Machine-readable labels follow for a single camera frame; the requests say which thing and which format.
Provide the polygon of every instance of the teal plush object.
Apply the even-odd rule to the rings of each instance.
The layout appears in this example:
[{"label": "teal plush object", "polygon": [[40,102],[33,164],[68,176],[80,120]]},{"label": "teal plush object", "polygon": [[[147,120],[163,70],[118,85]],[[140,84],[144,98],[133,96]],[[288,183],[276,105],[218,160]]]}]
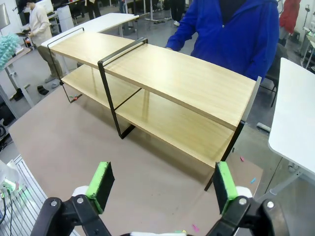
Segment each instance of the teal plush object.
[{"label": "teal plush object", "polygon": [[16,34],[9,34],[0,37],[0,71],[4,69],[5,64],[10,60],[15,53],[15,49],[20,42]]}]

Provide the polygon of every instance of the blue jacket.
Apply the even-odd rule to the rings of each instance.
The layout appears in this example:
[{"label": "blue jacket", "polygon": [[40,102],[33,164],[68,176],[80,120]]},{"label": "blue jacket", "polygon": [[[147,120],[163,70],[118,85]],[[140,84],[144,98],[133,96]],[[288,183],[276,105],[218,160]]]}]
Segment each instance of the blue jacket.
[{"label": "blue jacket", "polygon": [[276,0],[247,0],[223,25],[220,0],[193,0],[166,47],[179,51],[197,32],[191,56],[253,80],[264,78],[279,39],[277,5]]}]

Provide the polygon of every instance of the hand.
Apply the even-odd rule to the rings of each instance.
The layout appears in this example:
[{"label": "hand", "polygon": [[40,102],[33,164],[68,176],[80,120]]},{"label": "hand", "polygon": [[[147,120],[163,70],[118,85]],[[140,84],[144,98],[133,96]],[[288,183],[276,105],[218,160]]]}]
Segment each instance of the hand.
[{"label": "hand", "polygon": [[30,38],[33,38],[35,35],[34,35],[34,33],[33,32],[30,32],[29,34],[28,34],[28,37],[30,37]]}]

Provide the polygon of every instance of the pink object on table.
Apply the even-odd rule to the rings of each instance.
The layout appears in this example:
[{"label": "pink object on table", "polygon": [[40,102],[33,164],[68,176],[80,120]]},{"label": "pink object on table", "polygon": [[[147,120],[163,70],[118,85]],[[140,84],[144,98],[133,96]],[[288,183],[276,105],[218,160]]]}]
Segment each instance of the pink object on table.
[{"label": "pink object on table", "polygon": [[199,228],[195,225],[192,225],[193,230],[195,230],[195,232],[199,232]]}]

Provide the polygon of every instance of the screw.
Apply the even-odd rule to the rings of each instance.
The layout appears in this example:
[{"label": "screw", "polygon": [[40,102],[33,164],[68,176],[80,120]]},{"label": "screw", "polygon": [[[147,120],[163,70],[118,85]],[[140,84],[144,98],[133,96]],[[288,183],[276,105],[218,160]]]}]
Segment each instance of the screw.
[{"label": "screw", "polygon": [[55,205],[57,205],[57,202],[56,202],[55,200],[53,200],[53,201],[50,203],[50,205],[51,205],[52,207],[54,207]]},{"label": "screw", "polygon": [[274,203],[273,202],[268,202],[267,203],[267,207],[268,208],[273,208],[275,205],[274,205]]},{"label": "screw", "polygon": [[241,199],[239,200],[239,204],[241,204],[241,205],[245,205],[246,203],[247,203],[247,201],[246,201],[245,198],[241,198]]},{"label": "screw", "polygon": [[81,204],[82,202],[83,202],[83,198],[78,198],[78,199],[77,199],[77,203],[78,203],[78,204]]}]

